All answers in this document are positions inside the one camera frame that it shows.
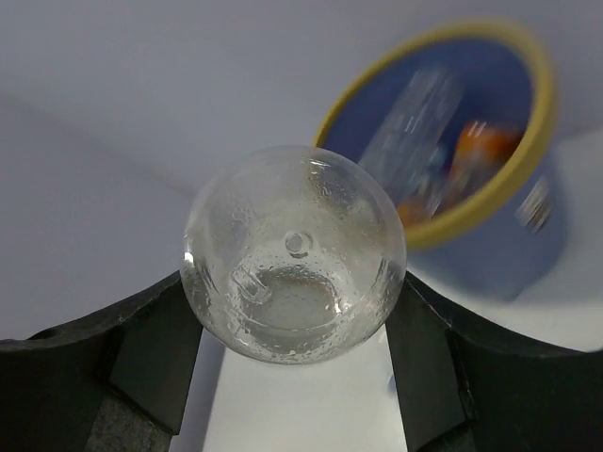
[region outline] clear plastic bottle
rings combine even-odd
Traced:
[[[359,165],[394,204],[416,189],[463,93],[461,84],[445,68],[416,71],[368,143]]]

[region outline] background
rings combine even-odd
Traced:
[[[0,4],[0,337],[26,338],[178,267],[192,197],[244,153],[309,144],[341,90],[420,31],[530,27],[561,87],[558,137],[603,122],[597,0],[30,0]],[[203,433],[204,337],[184,431]],[[192,450],[203,434],[174,439]]]

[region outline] blue bin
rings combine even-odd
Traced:
[[[537,40],[513,24],[458,24],[417,38],[377,62],[348,88],[315,145],[358,161],[399,93],[420,67],[446,66],[465,96],[442,140],[454,149],[474,119],[525,127],[515,153],[480,191],[406,230],[409,262],[440,282],[513,299],[558,261],[567,226],[554,155],[550,63]]]

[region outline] yellow rim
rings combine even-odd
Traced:
[[[489,218],[517,192],[540,163],[553,131],[556,99],[551,64],[537,39],[521,26],[489,21],[456,24],[411,40],[374,63],[343,92],[322,122],[315,138],[315,146],[320,147],[348,100],[377,73],[387,69],[395,61],[436,42],[466,38],[499,42],[516,53],[528,67],[534,92],[530,120],[513,156],[482,190],[432,221],[406,230],[409,250],[435,247]]]

